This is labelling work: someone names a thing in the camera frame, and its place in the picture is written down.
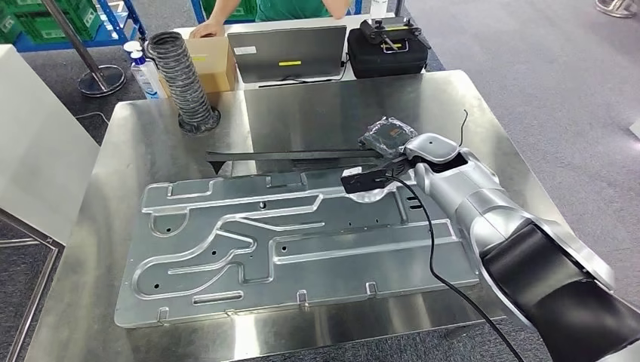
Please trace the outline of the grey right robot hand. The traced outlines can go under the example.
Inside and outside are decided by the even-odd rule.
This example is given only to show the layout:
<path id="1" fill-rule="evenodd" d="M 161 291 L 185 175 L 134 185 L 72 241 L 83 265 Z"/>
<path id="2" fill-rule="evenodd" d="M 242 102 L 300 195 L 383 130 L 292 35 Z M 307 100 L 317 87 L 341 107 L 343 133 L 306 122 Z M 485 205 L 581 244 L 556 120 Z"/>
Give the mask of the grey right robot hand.
<path id="1" fill-rule="evenodd" d="M 384 158 L 398 158 L 404 153 L 405 145 L 418 133 L 411 126 L 393 117 L 382 117 L 368 126 L 366 132 L 358 138 L 363 149 L 372 149 Z"/>

